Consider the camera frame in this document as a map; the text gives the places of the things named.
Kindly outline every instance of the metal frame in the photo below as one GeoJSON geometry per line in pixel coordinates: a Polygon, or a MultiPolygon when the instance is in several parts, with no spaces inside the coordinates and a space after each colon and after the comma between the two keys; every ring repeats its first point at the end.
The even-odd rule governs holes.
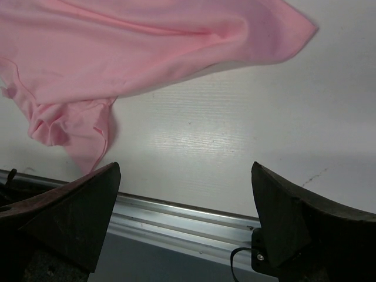
{"type": "MultiPolygon", "coordinates": [[[[5,183],[8,171],[0,170],[5,183]]],[[[17,173],[14,179],[57,187],[66,182],[17,173]]],[[[250,247],[257,219],[119,194],[108,232],[173,251],[229,265],[237,247],[250,247]]],[[[235,256],[234,266],[252,271],[251,254],[235,256]]]]}

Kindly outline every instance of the gray floor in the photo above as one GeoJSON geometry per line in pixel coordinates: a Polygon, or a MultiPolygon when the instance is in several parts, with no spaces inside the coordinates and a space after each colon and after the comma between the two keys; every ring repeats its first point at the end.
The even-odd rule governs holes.
{"type": "MultiPolygon", "coordinates": [[[[240,282],[277,279],[235,269],[240,282]]],[[[229,266],[107,234],[96,272],[89,282],[233,281],[229,266]]]]}

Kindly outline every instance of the white surface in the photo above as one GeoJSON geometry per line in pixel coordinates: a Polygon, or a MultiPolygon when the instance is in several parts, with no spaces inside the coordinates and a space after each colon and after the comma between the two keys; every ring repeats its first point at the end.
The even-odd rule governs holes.
{"type": "MultiPolygon", "coordinates": [[[[376,213],[376,2],[288,2],[320,27],[294,59],[196,75],[116,101],[118,135],[100,165],[120,163],[121,191],[257,216],[250,170],[258,161],[376,213]]],[[[80,176],[62,148],[27,137],[11,100],[0,101],[1,169],[80,176]]]]}

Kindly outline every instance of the screw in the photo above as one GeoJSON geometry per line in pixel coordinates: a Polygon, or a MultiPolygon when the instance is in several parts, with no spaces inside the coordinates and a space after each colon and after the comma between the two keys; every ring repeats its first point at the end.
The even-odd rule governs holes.
{"type": "Polygon", "coordinates": [[[263,261],[263,260],[265,260],[265,257],[262,254],[258,254],[257,259],[260,260],[260,261],[263,261]]]}

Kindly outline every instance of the pink cloth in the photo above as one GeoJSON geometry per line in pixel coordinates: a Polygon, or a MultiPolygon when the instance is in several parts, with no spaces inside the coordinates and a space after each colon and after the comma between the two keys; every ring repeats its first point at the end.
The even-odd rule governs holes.
{"type": "Polygon", "coordinates": [[[282,62],[315,31],[282,0],[0,0],[0,76],[29,136],[87,173],[117,96],[222,61],[282,62]]]}

